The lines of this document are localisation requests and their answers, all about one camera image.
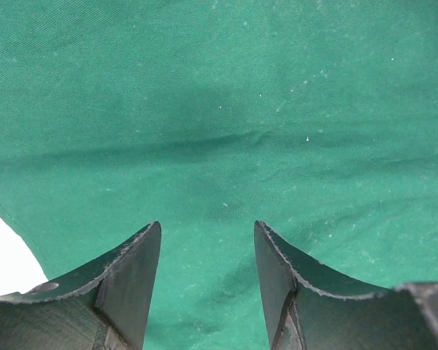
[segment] green cloth backdrop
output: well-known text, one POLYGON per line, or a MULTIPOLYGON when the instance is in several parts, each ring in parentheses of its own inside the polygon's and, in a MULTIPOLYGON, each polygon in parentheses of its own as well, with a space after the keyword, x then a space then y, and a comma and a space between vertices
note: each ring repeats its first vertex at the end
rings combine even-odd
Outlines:
POLYGON ((158 220, 145 349, 267 349, 264 220, 438 281, 438 0, 0 0, 0 216, 49 279, 158 220))

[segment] green fabric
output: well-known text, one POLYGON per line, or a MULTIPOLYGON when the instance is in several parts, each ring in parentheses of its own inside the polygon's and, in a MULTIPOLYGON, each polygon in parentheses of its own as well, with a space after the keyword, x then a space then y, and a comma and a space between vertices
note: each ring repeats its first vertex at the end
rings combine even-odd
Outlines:
POLYGON ((438 280, 438 0, 0 0, 0 215, 50 279, 159 220, 147 350, 267 349, 256 219, 438 280))

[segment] black object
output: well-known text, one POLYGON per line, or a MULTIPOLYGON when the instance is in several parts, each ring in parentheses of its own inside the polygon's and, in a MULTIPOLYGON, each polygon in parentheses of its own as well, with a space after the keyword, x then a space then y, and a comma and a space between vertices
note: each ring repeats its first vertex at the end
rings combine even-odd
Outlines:
POLYGON ((438 283, 384 289, 323 265, 255 223, 271 350, 438 349, 438 283))
POLYGON ((160 248, 153 222, 76 270, 0 296, 0 350, 142 349, 160 248))

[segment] black rubber piece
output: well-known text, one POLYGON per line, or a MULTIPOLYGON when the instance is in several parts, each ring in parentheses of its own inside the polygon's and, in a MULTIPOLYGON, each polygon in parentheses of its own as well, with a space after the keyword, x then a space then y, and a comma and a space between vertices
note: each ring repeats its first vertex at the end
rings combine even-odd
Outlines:
POLYGON ((160 248, 153 222, 76 270, 0 296, 0 350, 142 349, 160 248))
POLYGON ((255 223, 271 350, 438 349, 438 283, 384 289, 352 279, 255 223))

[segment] black plastic part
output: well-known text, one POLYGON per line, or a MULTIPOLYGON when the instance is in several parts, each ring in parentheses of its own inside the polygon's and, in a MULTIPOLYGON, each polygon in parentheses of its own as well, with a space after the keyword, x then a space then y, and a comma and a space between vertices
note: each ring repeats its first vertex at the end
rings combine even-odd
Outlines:
POLYGON ((153 222, 76 270, 0 296, 0 350, 142 349, 160 248, 153 222))
POLYGON ((271 350, 438 349, 438 283, 384 289, 352 279, 255 223, 271 350))

